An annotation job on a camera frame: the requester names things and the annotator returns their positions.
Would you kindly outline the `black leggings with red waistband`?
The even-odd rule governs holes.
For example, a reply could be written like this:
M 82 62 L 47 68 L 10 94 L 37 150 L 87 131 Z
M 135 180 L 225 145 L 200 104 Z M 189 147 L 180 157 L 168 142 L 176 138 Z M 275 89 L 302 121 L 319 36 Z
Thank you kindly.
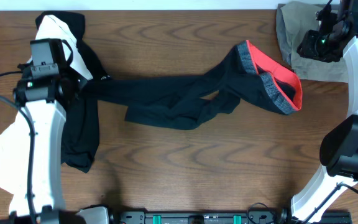
M 298 76 L 248 40 L 204 75 L 105 79 L 86 85 L 85 95 L 127 106 L 126 121 L 182 130 L 232 113 L 241 100 L 283 115 L 301 110 L 303 101 Z

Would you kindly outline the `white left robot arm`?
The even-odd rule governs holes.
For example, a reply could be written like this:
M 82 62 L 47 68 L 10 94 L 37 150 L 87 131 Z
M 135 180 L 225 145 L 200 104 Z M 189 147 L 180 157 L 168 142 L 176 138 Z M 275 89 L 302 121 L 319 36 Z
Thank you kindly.
M 75 52 L 63 39 L 30 43 L 32 63 L 14 89 L 16 108 L 28 128 L 25 141 L 12 136 L 13 150 L 26 149 L 27 174 L 14 191 L 5 223 L 109 223 L 107 207 L 95 205 L 79 212 L 65 210 L 60 166 L 61 153 L 71 143 L 87 145 L 73 157 L 89 169 L 99 144 L 98 106 L 78 96 L 87 79 L 72 68 Z

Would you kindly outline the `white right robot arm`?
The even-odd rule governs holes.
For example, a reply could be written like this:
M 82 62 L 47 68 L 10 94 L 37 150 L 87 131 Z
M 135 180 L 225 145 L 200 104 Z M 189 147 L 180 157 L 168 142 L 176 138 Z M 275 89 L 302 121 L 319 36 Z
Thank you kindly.
M 323 139 L 320 165 L 307 185 L 282 210 L 279 223 L 319 223 L 328 207 L 347 189 L 358 194 L 358 1 L 341 1 L 316 13 L 318 30 L 309 30 L 297 52 L 321 62 L 343 58 L 348 71 L 347 118 Z

